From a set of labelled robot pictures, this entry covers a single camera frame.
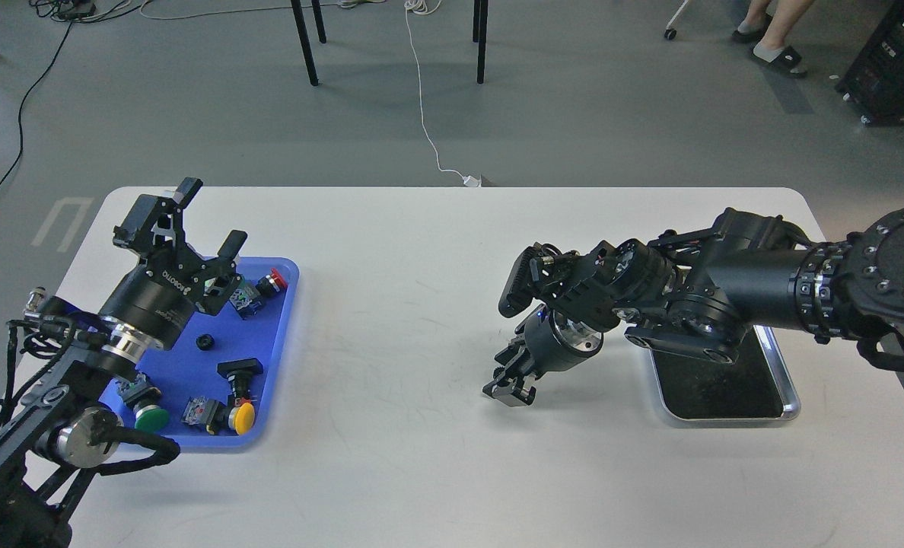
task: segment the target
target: person's leg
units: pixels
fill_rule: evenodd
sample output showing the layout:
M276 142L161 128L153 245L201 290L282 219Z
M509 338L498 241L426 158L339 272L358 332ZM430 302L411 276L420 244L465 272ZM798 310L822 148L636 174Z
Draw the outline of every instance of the person's leg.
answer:
M740 25L746 25L748 28L762 28L766 17L766 7L769 6L771 0L753 0L750 7L746 10L746 18Z
M750 4L750 11L753 11L753 4L759 3L768 3L765 0L753 0ZM811 4L814 3L814 0L780 0L778 4L776 4L776 12L773 14L773 21L769 24L769 28L766 29L766 34L762 36L762 39L759 41L759 44L762 44L766 49L783 49L786 46L787 34L789 34L790 30L794 28L794 25L797 24L797 21L800 20L801 15L807 11L807 8L810 7Z
M800 53L787 46L787 34L813 3L814 0L780 0L773 21L753 48L753 55L770 66L779 67L786 76L800 78L807 75Z
M766 6L769 6L769 3L771 3L771 0L753 0L750 2L749 10L746 11L746 18L740 22L740 26L733 32L734 42L740 42L740 44L759 42L759 39L766 32L766 25L769 23L769 15L766 14Z

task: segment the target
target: foot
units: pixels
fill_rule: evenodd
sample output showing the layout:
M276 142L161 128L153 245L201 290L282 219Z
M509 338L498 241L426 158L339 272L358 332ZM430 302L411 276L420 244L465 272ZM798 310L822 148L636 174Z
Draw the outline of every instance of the foot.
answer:
M749 44L750 42L759 42L759 39L762 38L762 35L766 34L766 28L769 27L769 22L773 21L772 17L769 17L767 14L762 21L758 22L758 24L751 24L750 22L743 21L740 26L737 27L733 31L733 35L731 35L731 40L734 42L738 42L740 44Z
M757 44L750 50L750 58L789 78L807 76L807 67L802 63L803 58L792 46L769 49L762 44Z

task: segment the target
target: slipper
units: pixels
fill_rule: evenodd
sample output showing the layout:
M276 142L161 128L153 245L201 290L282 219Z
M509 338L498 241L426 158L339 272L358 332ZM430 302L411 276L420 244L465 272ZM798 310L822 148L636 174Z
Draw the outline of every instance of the slipper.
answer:
M789 78L803 78L804 76L807 76L806 68L797 68L804 58L802 58L801 54L797 53L797 50L793 49L792 46L786 46L786 48L784 48L771 62L759 58L753 52L753 48L750 48L750 58L760 65L764 65L765 67L768 67L768 69L775 70Z
M773 21L773 17L770 14L766 14L764 18L764 24L762 24L762 28L759 30L754 30L752 32L740 32L740 29L733 31L733 35L731 35L730 39L738 44L749 44L750 42L759 42L759 39L762 38L762 35L766 34L766 29L769 28L769 24Z

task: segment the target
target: black robotic arm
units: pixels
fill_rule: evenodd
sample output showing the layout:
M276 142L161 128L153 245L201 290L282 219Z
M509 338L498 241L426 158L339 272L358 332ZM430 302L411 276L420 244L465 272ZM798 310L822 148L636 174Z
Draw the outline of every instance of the black robotic arm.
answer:
M0 548L65 548L70 515L94 476L167 464L180 453L173 440L123 427L98 399L112 379L135 379L148 348L170 349L196 310L218 314L242 279L236 254L246 233L230 232L218 256L208 260L185 243L182 212L201 187L201 180L186 178L169 197L138 198L114 228L114 245L138 254L138 266L100 313L45 298L38 288L24 319L9 323L7 388L0 401ZM14 391L19 329L27 334L25 350L49 361ZM20 404L24 408L14 414ZM104 464L121 443L153 454ZM31 451L58 465L35 489L24 481ZM67 482L59 502L49 502Z
M810 242L781 216L726 209L712 228L663 233L643 244L602 241L590 253L534 244L520 254L498 303L501 315L533 313L496 356L483 392L530 405L528 378L594 356L620 322L637 346L731 364L752 325L806 330L817 343L856 340L877 368L904 371L881 352L894 334L904 354L904 208L864 232Z

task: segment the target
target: black chair leg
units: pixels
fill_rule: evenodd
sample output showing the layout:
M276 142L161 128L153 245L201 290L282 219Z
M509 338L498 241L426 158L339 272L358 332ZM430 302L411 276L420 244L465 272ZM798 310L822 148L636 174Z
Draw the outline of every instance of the black chair leg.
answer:
M473 42L479 42L479 0L473 0Z
M314 65L314 52L310 51L310 38L307 36L307 24L303 21L303 6L300 0L291 0L293 18L296 20L296 34L300 35L300 49L303 50L303 62L307 63L307 75L310 76L310 86L316 86L317 67Z
M327 34L323 31L323 14L320 13L320 0L310 0L310 6L314 7L314 21L317 22L317 39L320 44L327 43Z
M476 83L486 80L486 18L489 15L489 0L479 1L479 66L476 67Z

